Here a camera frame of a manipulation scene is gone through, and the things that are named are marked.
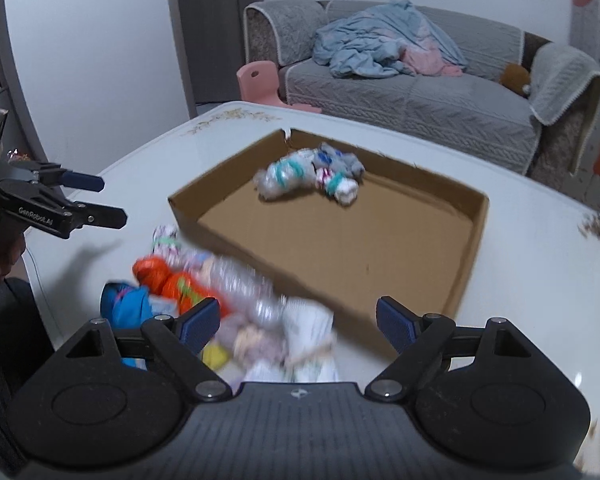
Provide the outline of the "blue black sock bundle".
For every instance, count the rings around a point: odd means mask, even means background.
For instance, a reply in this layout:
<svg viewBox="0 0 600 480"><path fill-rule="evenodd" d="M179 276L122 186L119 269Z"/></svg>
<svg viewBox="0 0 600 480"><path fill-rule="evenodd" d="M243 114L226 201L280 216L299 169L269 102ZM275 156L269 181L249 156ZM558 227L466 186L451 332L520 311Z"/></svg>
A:
<svg viewBox="0 0 600 480"><path fill-rule="evenodd" d="M154 316L149 289L125 282L108 282L100 295L100 316L113 330L138 330Z"/></svg>

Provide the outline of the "clear purple-banded sock bundle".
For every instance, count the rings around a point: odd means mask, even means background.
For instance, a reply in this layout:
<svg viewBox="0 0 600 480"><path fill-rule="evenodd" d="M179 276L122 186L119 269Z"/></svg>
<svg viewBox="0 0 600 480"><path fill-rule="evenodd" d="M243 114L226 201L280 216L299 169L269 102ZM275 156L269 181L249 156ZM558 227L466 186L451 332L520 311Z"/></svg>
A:
<svg viewBox="0 0 600 480"><path fill-rule="evenodd" d="M264 330L282 327L286 300L276 295L272 282L251 266L227 256L211 256L202 264L199 276L233 313Z"/></svg>

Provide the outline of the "white green-banded small sock bundle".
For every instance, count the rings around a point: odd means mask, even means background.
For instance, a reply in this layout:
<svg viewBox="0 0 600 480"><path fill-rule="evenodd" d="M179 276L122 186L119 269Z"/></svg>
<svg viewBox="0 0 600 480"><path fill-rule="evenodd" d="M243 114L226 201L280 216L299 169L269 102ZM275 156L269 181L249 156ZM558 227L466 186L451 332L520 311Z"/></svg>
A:
<svg viewBox="0 0 600 480"><path fill-rule="evenodd" d="M177 257L181 253L178 228L170 224L157 226L151 237L151 252L165 259Z"/></svg>

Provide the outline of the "white blue knit sock bundle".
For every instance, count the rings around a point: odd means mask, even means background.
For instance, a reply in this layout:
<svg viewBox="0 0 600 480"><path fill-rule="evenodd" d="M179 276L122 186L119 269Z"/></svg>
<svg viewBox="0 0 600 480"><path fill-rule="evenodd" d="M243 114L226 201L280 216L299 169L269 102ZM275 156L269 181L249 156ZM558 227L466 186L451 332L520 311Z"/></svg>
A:
<svg viewBox="0 0 600 480"><path fill-rule="evenodd" d="M282 327L286 356L280 364L259 360L247 370L245 382L338 382L332 349L336 342L334 314L317 301L288 298Z"/></svg>

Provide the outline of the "yellow sock bundle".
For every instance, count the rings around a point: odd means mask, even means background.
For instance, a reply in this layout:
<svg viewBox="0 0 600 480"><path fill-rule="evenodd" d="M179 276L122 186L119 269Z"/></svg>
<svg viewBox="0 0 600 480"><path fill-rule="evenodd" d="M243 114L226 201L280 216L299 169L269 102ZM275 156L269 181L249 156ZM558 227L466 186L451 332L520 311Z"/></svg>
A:
<svg viewBox="0 0 600 480"><path fill-rule="evenodd" d="M230 352L224 349L220 344L211 341L202 349L200 358L204 365L207 365L216 372L230 362L232 357L230 356Z"/></svg>

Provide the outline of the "orange sock bundle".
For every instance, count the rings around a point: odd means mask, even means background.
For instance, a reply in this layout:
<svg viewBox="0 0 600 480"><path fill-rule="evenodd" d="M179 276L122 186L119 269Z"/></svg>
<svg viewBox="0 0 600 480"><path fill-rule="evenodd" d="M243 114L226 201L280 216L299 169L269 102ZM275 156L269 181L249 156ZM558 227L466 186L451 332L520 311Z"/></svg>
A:
<svg viewBox="0 0 600 480"><path fill-rule="evenodd" d="M132 273L138 284L146 286L153 295L174 300L178 314L186 313L208 297L218 300L221 318L232 313L217 292L201 284L188 271L173 271L166 260L159 256L136 260Z"/></svg>

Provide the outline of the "shallow brown cardboard box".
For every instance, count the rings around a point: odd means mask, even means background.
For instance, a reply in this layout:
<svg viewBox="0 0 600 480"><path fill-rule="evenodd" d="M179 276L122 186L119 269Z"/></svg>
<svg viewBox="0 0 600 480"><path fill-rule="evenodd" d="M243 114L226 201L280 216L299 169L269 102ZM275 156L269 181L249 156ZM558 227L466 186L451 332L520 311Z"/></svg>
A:
<svg viewBox="0 0 600 480"><path fill-rule="evenodd" d="M322 137L277 130L249 143L169 198L192 243L267 275L285 295L308 295L372 322L376 301L454 316L489 209L474 188L396 159L337 142L365 167L358 198L343 207L320 192L260 200L256 172Z"/></svg>

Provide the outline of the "white pink striped sock bundle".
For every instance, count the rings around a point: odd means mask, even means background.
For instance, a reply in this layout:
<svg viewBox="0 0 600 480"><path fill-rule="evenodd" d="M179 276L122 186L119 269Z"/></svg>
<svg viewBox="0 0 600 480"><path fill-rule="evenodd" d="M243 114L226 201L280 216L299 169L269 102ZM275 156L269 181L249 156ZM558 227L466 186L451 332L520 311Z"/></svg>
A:
<svg viewBox="0 0 600 480"><path fill-rule="evenodd" d="M329 168L316 170L315 186L343 207L352 205L358 198L358 182Z"/></svg>

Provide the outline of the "clear teal-banded sock bundle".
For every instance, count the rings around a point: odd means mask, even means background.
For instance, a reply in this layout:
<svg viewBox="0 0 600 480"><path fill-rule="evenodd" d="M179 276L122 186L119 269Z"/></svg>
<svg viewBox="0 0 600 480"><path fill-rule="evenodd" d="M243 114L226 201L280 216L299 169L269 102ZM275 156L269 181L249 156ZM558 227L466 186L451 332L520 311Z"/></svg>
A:
<svg viewBox="0 0 600 480"><path fill-rule="evenodd" d="M258 170L252 182L262 200L277 200L292 192L313 188L316 182L314 155L314 150L304 148Z"/></svg>

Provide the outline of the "pile of seed shells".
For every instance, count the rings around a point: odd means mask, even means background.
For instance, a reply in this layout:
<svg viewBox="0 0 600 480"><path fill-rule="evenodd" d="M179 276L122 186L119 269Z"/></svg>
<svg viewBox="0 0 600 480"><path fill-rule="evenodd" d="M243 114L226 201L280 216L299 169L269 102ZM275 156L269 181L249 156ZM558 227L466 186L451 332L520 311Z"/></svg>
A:
<svg viewBox="0 0 600 480"><path fill-rule="evenodd" d="M592 236L600 241L600 214L586 214L578 225L578 230L583 237Z"/></svg>

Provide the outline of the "small pink plastic chair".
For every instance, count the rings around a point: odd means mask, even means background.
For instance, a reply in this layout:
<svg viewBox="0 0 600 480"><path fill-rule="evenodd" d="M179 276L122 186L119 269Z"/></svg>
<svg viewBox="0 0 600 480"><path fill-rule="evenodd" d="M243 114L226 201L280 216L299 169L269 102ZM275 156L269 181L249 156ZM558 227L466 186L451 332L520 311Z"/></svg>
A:
<svg viewBox="0 0 600 480"><path fill-rule="evenodd" d="M272 61L256 61L242 66L236 72L236 78L243 101L275 106L281 108L292 108L302 112L321 114L322 110L309 104L287 104L282 101L278 94L279 76L276 64Z"/></svg>

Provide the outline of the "dark grey door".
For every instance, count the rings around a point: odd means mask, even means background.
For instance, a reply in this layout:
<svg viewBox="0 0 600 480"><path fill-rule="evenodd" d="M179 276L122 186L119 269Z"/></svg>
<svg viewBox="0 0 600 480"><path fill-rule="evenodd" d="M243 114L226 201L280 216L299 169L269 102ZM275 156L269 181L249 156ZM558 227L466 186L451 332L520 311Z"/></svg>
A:
<svg viewBox="0 0 600 480"><path fill-rule="evenodd" d="M187 106L239 98L245 64L242 11L260 0L168 0Z"/></svg>

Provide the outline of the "grey quilted sofa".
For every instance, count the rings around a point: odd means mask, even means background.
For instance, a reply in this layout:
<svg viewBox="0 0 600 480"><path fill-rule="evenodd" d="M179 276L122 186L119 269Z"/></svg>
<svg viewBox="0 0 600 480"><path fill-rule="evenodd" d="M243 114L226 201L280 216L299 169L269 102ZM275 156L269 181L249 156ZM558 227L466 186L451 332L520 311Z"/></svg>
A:
<svg viewBox="0 0 600 480"><path fill-rule="evenodd" d="M586 53L476 16L422 8L468 63L459 77L335 78L312 58L317 29L368 1L261 1L244 10L246 58L276 64L288 104L367 122L441 144L544 180L576 172L597 105L600 78ZM531 76L528 99L498 80L507 64Z"/></svg>

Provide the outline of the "brown plush toy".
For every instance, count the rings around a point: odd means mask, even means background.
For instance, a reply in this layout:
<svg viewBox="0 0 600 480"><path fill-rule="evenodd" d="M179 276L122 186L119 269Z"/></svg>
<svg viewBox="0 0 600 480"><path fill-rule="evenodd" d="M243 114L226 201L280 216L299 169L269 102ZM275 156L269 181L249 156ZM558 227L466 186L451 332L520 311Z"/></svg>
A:
<svg viewBox="0 0 600 480"><path fill-rule="evenodd" d="M524 66L507 64L498 82L506 89L518 94L518 96L526 99L530 96L531 76Z"/></svg>

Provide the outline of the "light blue crumpled blanket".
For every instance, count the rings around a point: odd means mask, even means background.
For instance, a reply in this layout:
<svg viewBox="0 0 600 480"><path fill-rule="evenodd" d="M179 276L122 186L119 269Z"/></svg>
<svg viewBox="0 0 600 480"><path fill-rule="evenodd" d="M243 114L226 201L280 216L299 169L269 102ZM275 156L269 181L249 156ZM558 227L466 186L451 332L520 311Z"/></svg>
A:
<svg viewBox="0 0 600 480"><path fill-rule="evenodd" d="M370 6L333 21L315 33L313 61L335 78L385 79L411 73L401 62L406 47L435 44L446 62L464 70L467 61L455 41L403 0Z"/></svg>

